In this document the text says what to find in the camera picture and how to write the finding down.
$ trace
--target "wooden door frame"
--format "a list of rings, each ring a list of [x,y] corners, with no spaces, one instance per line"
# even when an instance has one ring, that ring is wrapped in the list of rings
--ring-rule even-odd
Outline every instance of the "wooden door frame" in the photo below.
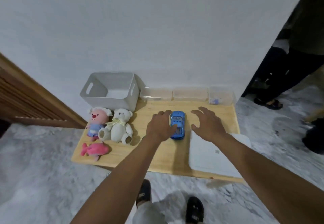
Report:
[[[28,90],[30,95],[41,96],[48,103],[50,109],[54,109],[60,114],[64,114],[64,116],[70,118],[69,122],[72,123],[71,127],[86,127],[87,122],[81,116],[71,110],[66,104],[38,84],[34,79],[23,72],[18,66],[12,63],[1,53],[0,74],[5,76],[7,79],[10,79],[10,81],[12,81],[13,84],[19,87],[21,90]],[[49,121],[44,120],[43,123],[44,126],[49,126]]]

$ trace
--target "teddy bear ribbon bow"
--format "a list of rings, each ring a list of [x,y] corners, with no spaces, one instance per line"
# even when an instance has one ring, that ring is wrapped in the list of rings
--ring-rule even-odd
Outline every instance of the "teddy bear ribbon bow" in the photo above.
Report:
[[[125,122],[122,122],[121,120],[119,120],[118,118],[113,118],[112,120],[111,120],[111,122],[108,122],[108,123],[106,123],[107,125],[111,125],[111,126],[113,126],[113,125],[115,125],[115,124],[117,124],[117,123],[119,123],[119,124],[121,124],[121,125],[123,125],[123,126],[125,126]]]

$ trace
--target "foot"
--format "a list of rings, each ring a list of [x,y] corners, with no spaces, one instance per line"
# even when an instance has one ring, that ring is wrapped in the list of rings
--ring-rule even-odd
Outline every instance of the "foot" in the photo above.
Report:
[[[151,201],[151,184],[149,180],[144,179],[136,198],[136,207],[139,207],[147,201]]]
[[[197,197],[190,197],[187,203],[186,223],[197,224],[204,221],[204,206]]]
[[[280,103],[276,99],[273,99],[273,100],[271,100],[269,102],[264,102],[259,98],[255,98],[254,103],[256,103],[257,105],[265,106],[265,107],[267,107],[268,109],[271,109],[271,110],[280,110],[283,107],[283,104]]]

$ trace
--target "pink plush toy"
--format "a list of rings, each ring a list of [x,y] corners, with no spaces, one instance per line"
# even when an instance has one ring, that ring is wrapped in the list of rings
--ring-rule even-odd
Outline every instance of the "pink plush toy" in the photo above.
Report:
[[[87,156],[94,156],[95,161],[99,160],[99,157],[102,155],[105,155],[109,152],[109,147],[105,145],[103,142],[101,143],[96,143],[96,144],[90,144],[87,146],[86,143],[82,145],[82,150],[81,150],[81,156],[84,156],[85,154]]]
[[[86,129],[89,129],[87,136],[89,136],[91,138],[90,140],[94,142],[99,139],[99,130],[106,126],[109,117],[112,116],[112,112],[111,110],[106,108],[96,107],[91,108],[89,110],[89,114],[91,114],[91,118],[89,120],[89,124],[86,127]]]

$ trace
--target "blue toy car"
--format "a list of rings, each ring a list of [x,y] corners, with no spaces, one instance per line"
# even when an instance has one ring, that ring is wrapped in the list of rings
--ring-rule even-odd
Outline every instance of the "blue toy car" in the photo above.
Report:
[[[184,138],[184,122],[185,122],[185,114],[182,111],[174,111],[170,115],[171,125],[177,125],[176,132],[171,136],[171,139],[183,139]]]

